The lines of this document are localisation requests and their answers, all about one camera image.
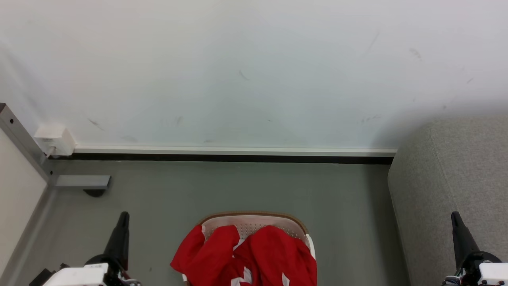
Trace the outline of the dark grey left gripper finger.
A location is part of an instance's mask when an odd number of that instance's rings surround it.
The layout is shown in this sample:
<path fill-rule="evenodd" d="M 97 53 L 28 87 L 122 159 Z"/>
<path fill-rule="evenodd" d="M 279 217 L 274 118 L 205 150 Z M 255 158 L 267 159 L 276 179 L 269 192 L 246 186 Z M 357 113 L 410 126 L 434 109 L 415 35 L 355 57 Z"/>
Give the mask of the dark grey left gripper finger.
<path fill-rule="evenodd" d="M 129 262 L 129 213 L 121 212 L 118 222 L 108 240 L 104 255 L 116 261 L 123 270 L 128 270 Z"/>

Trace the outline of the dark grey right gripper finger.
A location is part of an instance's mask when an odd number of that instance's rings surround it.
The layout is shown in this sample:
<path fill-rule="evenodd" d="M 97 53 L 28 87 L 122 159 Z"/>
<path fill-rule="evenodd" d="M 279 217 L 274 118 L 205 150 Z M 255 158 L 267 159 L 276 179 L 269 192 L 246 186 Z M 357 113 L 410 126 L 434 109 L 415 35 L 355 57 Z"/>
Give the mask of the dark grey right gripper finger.
<path fill-rule="evenodd" d="M 450 219 L 452 223 L 452 242 L 455 253 L 455 264 L 457 270 L 459 270 L 466 257 L 472 252 L 480 251 L 480 249 L 475 239 L 472 237 L 470 230 L 465 226 L 459 212 L 452 212 Z"/>

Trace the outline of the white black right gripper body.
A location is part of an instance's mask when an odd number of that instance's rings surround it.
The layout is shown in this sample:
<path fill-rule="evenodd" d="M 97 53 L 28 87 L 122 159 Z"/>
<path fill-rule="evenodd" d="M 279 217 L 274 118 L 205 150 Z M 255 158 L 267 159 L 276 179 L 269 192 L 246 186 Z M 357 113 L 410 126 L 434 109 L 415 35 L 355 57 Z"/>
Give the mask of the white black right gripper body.
<path fill-rule="evenodd" d="M 508 263 L 485 251 L 466 255 L 452 276 L 446 276 L 445 286 L 506 286 Z"/>

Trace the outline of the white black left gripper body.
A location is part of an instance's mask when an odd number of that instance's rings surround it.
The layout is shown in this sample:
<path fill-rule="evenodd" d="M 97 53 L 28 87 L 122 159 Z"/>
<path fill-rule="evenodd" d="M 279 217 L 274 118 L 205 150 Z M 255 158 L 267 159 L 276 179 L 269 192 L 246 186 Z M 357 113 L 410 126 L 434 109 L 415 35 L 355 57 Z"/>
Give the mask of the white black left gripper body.
<path fill-rule="evenodd" d="M 42 286 L 139 286 L 130 278 L 120 260 L 97 255 L 82 267 L 65 267 L 49 276 Z"/>

